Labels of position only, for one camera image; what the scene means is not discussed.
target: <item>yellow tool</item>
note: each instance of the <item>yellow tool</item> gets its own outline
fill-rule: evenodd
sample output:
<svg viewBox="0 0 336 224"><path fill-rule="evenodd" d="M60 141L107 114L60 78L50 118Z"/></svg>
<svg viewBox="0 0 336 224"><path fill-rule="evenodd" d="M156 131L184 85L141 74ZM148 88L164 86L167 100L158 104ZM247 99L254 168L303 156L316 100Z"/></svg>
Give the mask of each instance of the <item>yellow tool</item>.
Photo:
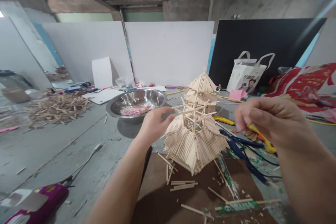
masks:
<svg viewBox="0 0 336 224"><path fill-rule="evenodd" d="M259 139L261 139L261 140L263 140L264 142L265 142L265 144L266 144L266 151L268 152L268 153L271 153L271 154L274 154L277 150L276 150L276 148L273 146L273 144L271 144L260 132L259 132L259 130L256 128L256 127L254 127L253 125L247 125L247 127L250 129L250 130L252 130L252 131L254 131L255 133L257 133L258 134L258 138Z"/></svg>
<svg viewBox="0 0 336 224"><path fill-rule="evenodd" d="M221 121L222 123L226 123L226 124L230 124L230 125L234 125L234 124L235 124L235 122L230 121L229 119L225 119L225 118L223 118L223 117L219 117L219 116L217 116L217 115L215 115L213 118L214 118L216 121Z"/></svg>

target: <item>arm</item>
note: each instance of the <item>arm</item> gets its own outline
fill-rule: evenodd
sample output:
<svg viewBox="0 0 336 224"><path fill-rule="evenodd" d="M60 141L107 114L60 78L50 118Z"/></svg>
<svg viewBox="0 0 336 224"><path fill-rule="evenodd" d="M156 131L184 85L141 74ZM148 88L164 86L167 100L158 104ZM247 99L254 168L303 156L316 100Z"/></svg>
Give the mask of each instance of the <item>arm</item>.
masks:
<svg viewBox="0 0 336 224"><path fill-rule="evenodd" d="M137 202L148 148L166 131L175 115L162 121L171 107L150 111L112 177L95 203L86 223L130 223Z"/></svg>
<svg viewBox="0 0 336 224"><path fill-rule="evenodd" d="M251 98L235 112L238 130L254 124L276 146L289 201L304 223L336 218L336 158L291 101Z"/></svg>

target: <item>left hand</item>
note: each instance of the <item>left hand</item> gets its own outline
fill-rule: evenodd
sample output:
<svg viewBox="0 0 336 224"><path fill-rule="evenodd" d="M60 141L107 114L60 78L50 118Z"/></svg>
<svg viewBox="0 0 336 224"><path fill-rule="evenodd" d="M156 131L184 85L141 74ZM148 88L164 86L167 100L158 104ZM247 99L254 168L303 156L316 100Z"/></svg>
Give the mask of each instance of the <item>left hand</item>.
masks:
<svg viewBox="0 0 336 224"><path fill-rule="evenodd" d="M141 141L145 141L148 145L152 145L157 139L159 139L168 128L169 124L174 120L175 114L169 115L166 120L162 120L161 116L165 113L169 113L172 110L171 107L161 107L149 111L144 118L141 129L137 135Z"/></svg>

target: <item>right hand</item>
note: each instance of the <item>right hand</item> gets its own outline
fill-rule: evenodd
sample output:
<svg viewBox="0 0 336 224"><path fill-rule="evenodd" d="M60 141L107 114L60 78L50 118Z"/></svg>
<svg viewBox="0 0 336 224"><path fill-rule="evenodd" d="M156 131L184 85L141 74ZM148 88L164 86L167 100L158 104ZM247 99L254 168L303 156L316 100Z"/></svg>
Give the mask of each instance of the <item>right hand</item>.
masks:
<svg viewBox="0 0 336 224"><path fill-rule="evenodd" d="M253 97L235 111L236 127L254 124L276 146L296 153L311 153L321 145L298 106L283 98Z"/></svg>

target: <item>popsicle stick pagoda model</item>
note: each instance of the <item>popsicle stick pagoda model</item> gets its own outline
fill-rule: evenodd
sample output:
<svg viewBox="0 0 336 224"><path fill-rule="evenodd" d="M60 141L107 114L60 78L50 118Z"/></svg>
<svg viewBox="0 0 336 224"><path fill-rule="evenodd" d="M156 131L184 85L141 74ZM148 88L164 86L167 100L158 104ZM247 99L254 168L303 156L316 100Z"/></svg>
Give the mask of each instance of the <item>popsicle stick pagoda model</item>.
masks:
<svg viewBox="0 0 336 224"><path fill-rule="evenodd" d="M199 173L207 164L228 148L212 115L215 114L216 85L204 72L189 85L183 105L173 107L180 115L168 126L165 136L167 158L191 172Z"/></svg>

